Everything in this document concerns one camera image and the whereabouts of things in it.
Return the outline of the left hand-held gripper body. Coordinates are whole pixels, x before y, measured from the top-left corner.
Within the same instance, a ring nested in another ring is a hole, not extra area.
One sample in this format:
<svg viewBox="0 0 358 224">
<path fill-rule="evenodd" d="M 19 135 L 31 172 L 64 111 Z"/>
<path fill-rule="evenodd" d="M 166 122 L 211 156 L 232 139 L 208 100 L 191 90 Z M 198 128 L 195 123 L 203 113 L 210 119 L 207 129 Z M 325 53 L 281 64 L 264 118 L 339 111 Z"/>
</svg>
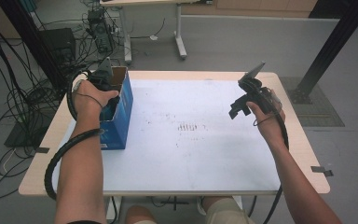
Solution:
<svg viewBox="0 0 358 224">
<path fill-rule="evenodd" d="M 89 81 L 100 91 L 119 91 L 120 86 L 113 83 L 113 69 L 109 57 L 106 57 L 99 67 L 89 75 Z"/>
</svg>

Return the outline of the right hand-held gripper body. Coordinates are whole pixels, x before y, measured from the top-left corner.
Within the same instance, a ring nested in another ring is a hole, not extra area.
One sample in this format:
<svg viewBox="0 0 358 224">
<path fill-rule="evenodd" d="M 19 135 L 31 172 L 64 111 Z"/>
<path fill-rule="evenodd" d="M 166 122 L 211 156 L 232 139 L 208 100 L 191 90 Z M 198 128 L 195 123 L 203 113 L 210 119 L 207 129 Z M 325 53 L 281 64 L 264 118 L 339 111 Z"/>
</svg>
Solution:
<svg viewBox="0 0 358 224">
<path fill-rule="evenodd" d="M 246 72 L 238 84 L 246 92 L 246 102 L 257 104 L 264 114 L 268 114 L 276 108 L 276 104 L 281 105 L 282 103 L 271 89 L 263 87 L 262 82 L 256 78 L 264 65 L 265 62 L 262 61 L 254 69 Z"/>
</svg>

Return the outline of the blue cardboard box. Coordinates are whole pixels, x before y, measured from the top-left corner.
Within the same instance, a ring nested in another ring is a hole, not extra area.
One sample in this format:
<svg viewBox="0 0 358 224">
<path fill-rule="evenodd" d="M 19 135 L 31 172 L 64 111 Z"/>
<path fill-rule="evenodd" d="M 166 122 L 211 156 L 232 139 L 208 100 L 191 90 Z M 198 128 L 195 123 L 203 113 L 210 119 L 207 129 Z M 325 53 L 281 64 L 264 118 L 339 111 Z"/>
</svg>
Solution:
<svg viewBox="0 0 358 224">
<path fill-rule="evenodd" d="M 114 66 L 112 69 L 114 73 L 113 83 L 120 86 L 120 100 L 114 113 L 109 112 L 105 107 L 100 114 L 102 150 L 124 149 L 126 147 L 131 120 L 133 95 L 128 68 Z"/>
</svg>

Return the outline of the person's left hand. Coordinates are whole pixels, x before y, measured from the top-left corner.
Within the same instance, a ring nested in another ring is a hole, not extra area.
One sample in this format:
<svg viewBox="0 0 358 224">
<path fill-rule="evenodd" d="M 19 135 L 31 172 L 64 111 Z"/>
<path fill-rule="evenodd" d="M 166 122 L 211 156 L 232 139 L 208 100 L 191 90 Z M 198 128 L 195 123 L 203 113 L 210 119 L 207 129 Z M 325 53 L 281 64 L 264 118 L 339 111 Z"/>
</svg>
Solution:
<svg viewBox="0 0 358 224">
<path fill-rule="evenodd" d="M 79 80 L 74 91 L 78 121 L 99 122 L 99 116 L 108 101 L 118 96 L 118 91 L 100 91 L 87 80 Z"/>
</svg>

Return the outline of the person's right hand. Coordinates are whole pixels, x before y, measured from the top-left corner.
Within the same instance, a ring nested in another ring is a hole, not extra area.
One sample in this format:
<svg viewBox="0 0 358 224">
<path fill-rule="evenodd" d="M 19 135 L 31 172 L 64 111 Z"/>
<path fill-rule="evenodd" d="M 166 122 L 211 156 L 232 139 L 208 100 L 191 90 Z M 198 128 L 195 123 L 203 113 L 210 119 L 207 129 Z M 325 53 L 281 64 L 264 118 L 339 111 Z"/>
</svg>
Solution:
<svg viewBox="0 0 358 224">
<path fill-rule="evenodd" d="M 276 111 L 268 114 L 264 114 L 259 106 L 253 102 L 248 102 L 247 105 L 255 115 L 256 126 L 270 149 L 284 147 L 285 143 L 282 136 L 282 129 L 278 121 L 278 118 L 285 120 L 282 105 L 276 104 Z"/>
</svg>

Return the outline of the black box device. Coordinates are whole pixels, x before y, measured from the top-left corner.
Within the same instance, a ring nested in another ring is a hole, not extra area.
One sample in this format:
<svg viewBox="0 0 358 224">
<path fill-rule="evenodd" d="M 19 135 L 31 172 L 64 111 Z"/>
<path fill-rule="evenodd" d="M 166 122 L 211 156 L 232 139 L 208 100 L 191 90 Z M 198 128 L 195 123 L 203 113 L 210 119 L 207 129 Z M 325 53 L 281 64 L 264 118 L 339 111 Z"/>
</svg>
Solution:
<svg viewBox="0 0 358 224">
<path fill-rule="evenodd" d="M 57 63 L 75 59 L 76 40 L 70 28 L 43 30 L 39 34 Z"/>
</svg>

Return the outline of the dark grey floor mat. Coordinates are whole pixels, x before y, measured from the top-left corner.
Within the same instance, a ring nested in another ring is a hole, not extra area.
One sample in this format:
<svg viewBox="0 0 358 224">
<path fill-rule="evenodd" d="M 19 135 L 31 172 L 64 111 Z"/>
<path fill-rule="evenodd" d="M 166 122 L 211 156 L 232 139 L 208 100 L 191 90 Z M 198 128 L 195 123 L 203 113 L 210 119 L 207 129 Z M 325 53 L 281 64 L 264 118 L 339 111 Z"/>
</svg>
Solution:
<svg viewBox="0 0 358 224">
<path fill-rule="evenodd" d="M 345 124 L 335 108 L 325 96 L 323 90 L 316 85 L 309 95 L 309 104 L 291 102 L 303 127 L 344 127 Z"/>
</svg>

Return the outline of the white table mat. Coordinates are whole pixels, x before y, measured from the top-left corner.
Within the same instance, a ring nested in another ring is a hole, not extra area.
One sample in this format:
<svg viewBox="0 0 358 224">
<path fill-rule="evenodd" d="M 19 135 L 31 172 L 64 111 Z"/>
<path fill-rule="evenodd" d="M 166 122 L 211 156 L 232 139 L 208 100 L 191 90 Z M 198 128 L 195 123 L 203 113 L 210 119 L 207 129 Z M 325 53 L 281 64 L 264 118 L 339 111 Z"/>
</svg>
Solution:
<svg viewBox="0 0 358 224">
<path fill-rule="evenodd" d="M 271 192 L 280 181 L 254 116 L 231 118 L 234 80 L 131 81 L 127 144 L 103 152 L 103 191 L 118 195 Z"/>
</svg>

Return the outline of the white-legged desk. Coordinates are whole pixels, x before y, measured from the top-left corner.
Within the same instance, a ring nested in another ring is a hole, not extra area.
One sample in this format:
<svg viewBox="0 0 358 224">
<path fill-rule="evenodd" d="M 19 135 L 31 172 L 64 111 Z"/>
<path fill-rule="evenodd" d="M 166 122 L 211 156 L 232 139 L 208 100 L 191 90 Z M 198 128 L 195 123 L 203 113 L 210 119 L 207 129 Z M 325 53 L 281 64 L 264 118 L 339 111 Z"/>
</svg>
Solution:
<svg viewBox="0 0 358 224">
<path fill-rule="evenodd" d="M 173 32 L 176 46 L 178 48 L 179 56 L 181 59 L 187 57 L 186 47 L 182 38 L 182 4 L 192 4 L 199 0 L 100 0 L 102 7 L 113 7 L 118 10 L 119 19 L 121 22 L 121 31 L 123 33 L 123 45 L 124 45 L 124 61 L 127 64 L 132 62 L 131 54 L 131 37 L 127 32 L 126 15 L 124 7 L 127 6 L 141 6 L 141 5 L 161 5 L 171 4 L 175 5 L 176 13 L 176 28 Z"/>
</svg>

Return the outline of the black floor mat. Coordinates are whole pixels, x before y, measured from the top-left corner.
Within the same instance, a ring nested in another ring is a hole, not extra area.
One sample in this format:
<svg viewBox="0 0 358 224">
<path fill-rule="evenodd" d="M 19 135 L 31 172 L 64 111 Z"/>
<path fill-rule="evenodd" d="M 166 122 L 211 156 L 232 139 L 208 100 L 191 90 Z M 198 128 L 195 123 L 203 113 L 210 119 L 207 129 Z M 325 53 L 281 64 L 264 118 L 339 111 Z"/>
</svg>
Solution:
<svg viewBox="0 0 358 224">
<path fill-rule="evenodd" d="M 51 119 L 30 119 L 16 122 L 4 145 L 6 147 L 39 147 L 51 123 Z"/>
</svg>

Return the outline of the white shoe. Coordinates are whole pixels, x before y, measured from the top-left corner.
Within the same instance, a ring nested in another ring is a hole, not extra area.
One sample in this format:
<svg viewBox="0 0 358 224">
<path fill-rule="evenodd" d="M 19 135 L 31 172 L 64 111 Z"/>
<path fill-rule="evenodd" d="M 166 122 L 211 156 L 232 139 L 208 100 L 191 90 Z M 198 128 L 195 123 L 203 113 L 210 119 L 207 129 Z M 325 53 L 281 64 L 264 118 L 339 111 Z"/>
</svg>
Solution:
<svg viewBox="0 0 358 224">
<path fill-rule="evenodd" d="M 202 203 L 204 200 L 204 196 L 199 196 L 197 200 L 197 209 L 199 213 L 203 216 L 206 216 L 206 211 L 203 209 Z"/>
</svg>

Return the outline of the person's right leg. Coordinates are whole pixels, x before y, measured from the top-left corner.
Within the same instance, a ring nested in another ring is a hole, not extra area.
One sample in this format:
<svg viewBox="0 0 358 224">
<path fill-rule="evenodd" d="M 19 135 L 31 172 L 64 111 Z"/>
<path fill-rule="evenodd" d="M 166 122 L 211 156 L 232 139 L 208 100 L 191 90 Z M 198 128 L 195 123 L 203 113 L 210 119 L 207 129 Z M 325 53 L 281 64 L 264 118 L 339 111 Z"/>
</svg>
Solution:
<svg viewBox="0 0 358 224">
<path fill-rule="evenodd" d="M 255 224 L 232 197 L 204 197 L 205 224 Z"/>
</svg>

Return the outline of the person's leg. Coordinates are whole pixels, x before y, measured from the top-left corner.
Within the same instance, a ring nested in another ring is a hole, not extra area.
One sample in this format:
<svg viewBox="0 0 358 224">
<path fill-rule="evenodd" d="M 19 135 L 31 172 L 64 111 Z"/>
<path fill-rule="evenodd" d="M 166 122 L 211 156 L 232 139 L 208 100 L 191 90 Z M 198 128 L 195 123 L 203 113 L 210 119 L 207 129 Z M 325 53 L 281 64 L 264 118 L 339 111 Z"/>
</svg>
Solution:
<svg viewBox="0 0 358 224">
<path fill-rule="evenodd" d="M 127 211 L 125 224 L 157 224 L 157 221 L 147 208 L 133 205 Z"/>
<path fill-rule="evenodd" d="M 205 224 L 255 224 L 232 197 L 204 197 Z"/>
</svg>

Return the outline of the person's left leg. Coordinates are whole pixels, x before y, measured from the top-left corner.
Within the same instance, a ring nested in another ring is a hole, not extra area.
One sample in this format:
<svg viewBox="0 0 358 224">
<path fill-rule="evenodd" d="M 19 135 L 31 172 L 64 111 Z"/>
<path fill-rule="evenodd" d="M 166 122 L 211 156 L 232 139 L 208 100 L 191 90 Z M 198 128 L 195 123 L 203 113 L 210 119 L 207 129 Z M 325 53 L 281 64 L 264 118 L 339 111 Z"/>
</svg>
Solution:
<svg viewBox="0 0 358 224">
<path fill-rule="evenodd" d="M 133 205 L 127 211 L 125 224 L 157 224 L 157 221 L 147 208 Z"/>
</svg>

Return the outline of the black metal frame post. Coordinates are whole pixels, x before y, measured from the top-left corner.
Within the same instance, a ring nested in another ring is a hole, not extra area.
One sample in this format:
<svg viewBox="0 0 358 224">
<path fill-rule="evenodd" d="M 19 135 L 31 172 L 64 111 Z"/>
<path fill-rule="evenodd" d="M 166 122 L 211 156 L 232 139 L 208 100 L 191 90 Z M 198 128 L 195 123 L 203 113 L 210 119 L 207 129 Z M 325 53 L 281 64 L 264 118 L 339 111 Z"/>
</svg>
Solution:
<svg viewBox="0 0 358 224">
<path fill-rule="evenodd" d="M 22 6 L 21 1 L 0 0 L 0 8 L 3 9 L 28 50 L 42 68 L 52 87 L 56 91 L 64 92 L 67 88 L 67 81 L 42 40 L 34 20 Z"/>
<path fill-rule="evenodd" d="M 325 41 L 305 76 L 293 90 L 289 91 L 289 97 L 293 104 L 308 105 L 312 103 L 310 99 L 312 90 L 357 27 L 358 0 L 354 0 Z"/>
</svg>

